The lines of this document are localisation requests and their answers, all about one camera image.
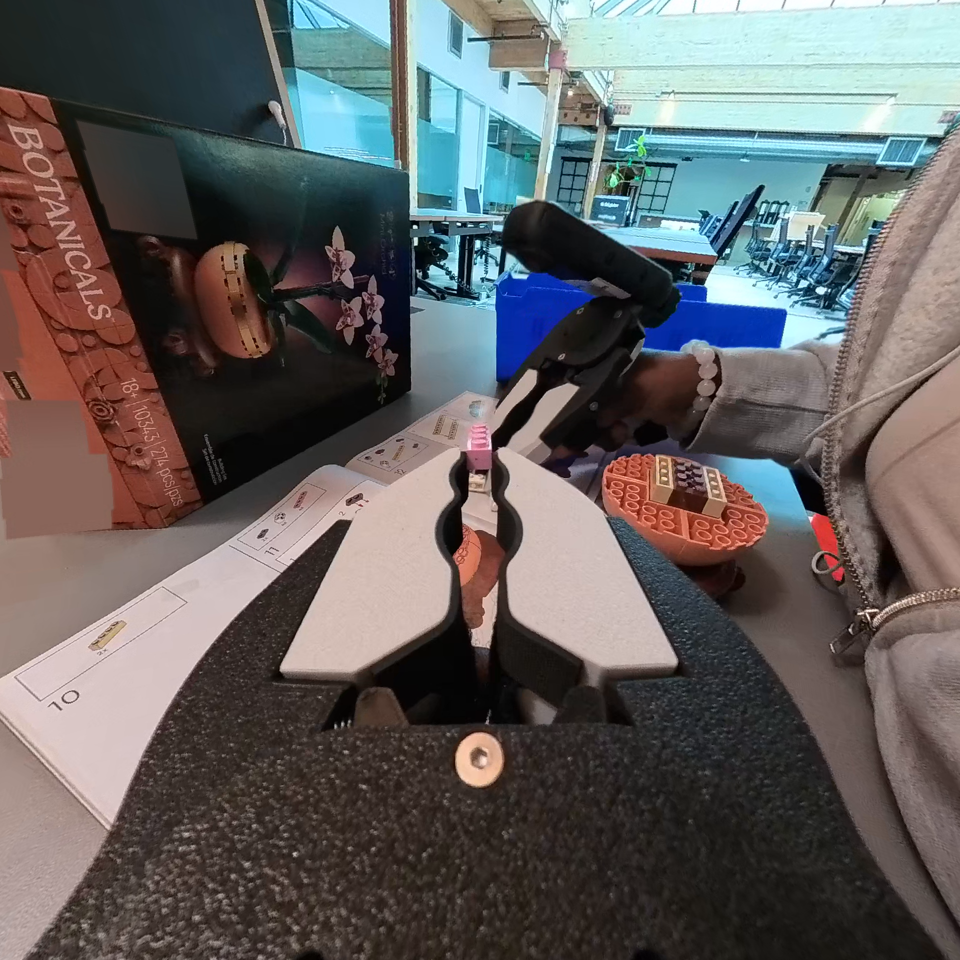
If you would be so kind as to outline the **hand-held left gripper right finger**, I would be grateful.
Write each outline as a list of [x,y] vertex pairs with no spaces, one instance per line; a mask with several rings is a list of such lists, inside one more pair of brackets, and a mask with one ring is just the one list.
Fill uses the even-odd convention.
[[520,454],[497,455],[495,650],[518,682],[662,678],[679,660],[604,512]]

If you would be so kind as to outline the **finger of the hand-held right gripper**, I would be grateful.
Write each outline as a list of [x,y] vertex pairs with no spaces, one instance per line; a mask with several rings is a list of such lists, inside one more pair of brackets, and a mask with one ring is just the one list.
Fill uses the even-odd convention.
[[583,386],[571,378],[553,382],[522,375],[492,413],[495,451],[554,451],[583,445]]

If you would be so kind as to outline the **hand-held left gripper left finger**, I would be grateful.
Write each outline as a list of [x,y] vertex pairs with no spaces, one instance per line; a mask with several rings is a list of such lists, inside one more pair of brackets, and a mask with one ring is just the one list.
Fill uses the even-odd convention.
[[281,663],[287,680],[360,682],[461,611],[463,455],[447,450],[350,522]]

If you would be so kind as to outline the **round orange lego pot build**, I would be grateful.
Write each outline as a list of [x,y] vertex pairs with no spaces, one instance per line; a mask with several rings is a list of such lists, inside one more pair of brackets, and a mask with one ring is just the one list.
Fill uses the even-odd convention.
[[715,519],[698,513],[695,491],[705,464],[686,457],[666,454],[675,459],[674,502],[662,505],[649,500],[649,471],[655,455],[613,459],[604,468],[601,499],[610,517],[627,522],[676,565],[709,566],[735,560],[766,534],[769,518],[762,505],[718,468],[726,488],[726,515]]

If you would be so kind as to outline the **blue plastic bin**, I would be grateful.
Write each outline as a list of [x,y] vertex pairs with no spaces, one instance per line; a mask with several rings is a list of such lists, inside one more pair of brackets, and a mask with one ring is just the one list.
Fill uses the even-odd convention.
[[[716,301],[708,286],[679,283],[678,290],[677,309],[647,333],[646,347],[677,352],[693,340],[722,349],[777,349],[781,345],[786,309]],[[496,380],[509,381],[558,322],[594,295],[546,273],[503,273],[495,295]]]

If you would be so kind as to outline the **person's right forearm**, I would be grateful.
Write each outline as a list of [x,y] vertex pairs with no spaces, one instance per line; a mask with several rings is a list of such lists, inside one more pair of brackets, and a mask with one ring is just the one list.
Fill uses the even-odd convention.
[[810,434],[827,418],[838,344],[724,348],[720,383],[690,450],[790,467],[818,460]]

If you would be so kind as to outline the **wooden office desk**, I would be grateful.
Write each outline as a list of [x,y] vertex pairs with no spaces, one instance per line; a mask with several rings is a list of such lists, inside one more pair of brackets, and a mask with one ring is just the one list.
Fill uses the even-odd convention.
[[718,259],[711,241],[697,229],[606,224],[599,229],[643,257],[666,264],[674,273],[689,275],[693,284],[705,285]]

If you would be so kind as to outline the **grey desk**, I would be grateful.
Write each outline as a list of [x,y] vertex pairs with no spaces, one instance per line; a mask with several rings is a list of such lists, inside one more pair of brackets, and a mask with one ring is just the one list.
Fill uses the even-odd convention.
[[[496,391],[496,321],[489,310],[416,298],[412,389],[385,409],[283,462],[169,529],[2,538],[2,674],[45,653],[168,575],[221,546],[307,474],[344,464],[464,391]],[[819,545],[787,470],[717,458],[762,503],[770,528],[743,561],[730,615],[786,684],[831,763],[852,750],[845,790],[864,823],[883,818],[882,783],[864,678],[834,663],[842,599],[810,569]],[[99,850],[105,829],[6,726],[1,731],[1,955],[22,958]]]

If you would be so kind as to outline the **person's right hand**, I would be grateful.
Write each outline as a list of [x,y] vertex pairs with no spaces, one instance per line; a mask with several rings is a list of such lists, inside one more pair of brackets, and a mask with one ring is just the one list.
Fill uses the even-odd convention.
[[595,445],[617,450],[636,424],[678,426],[690,413],[700,382],[700,364],[693,355],[643,350],[599,407]]

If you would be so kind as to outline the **open building instruction booklet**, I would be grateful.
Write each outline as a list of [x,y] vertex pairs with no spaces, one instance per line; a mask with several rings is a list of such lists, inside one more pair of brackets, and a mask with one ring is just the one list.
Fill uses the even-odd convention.
[[495,405],[464,391],[346,466],[314,470],[223,545],[3,677],[2,721],[110,827],[163,714],[230,622],[334,522],[464,448]]

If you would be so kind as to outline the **dark building set box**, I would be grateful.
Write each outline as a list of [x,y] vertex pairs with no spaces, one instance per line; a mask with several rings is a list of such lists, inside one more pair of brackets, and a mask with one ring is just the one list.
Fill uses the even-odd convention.
[[1,92],[2,537],[170,526],[407,393],[404,174]]

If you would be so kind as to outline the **black divider panel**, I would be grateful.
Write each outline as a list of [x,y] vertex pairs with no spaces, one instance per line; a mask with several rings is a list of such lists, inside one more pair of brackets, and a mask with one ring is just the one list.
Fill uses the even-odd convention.
[[3,1],[1,84],[300,147],[291,3]]

